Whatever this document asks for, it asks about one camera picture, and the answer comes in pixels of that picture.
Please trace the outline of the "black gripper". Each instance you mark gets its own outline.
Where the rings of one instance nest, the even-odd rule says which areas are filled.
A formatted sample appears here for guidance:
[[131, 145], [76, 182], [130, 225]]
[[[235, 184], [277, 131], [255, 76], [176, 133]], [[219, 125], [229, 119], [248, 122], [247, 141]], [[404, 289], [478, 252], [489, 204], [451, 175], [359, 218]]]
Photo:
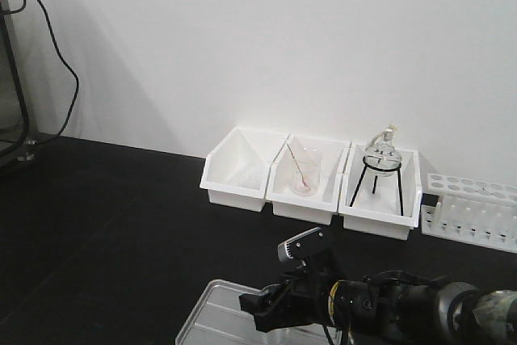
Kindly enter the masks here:
[[311, 324], [342, 327], [343, 313], [331, 295], [334, 284], [343, 278], [334, 250], [280, 247], [279, 259], [299, 259], [301, 265], [286, 273], [282, 284], [238, 297], [241, 311], [253, 316], [256, 330], [270, 332]]

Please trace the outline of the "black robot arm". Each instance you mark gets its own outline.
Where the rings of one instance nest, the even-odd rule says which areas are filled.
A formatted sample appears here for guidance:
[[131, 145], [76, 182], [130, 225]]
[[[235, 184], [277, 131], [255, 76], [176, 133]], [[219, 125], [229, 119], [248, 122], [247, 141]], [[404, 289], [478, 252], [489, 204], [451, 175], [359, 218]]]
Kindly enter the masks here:
[[349, 280], [331, 249], [303, 259], [284, 281], [239, 297], [256, 330], [318, 324], [343, 344], [364, 334], [389, 344], [514, 344], [516, 292], [383, 271]]

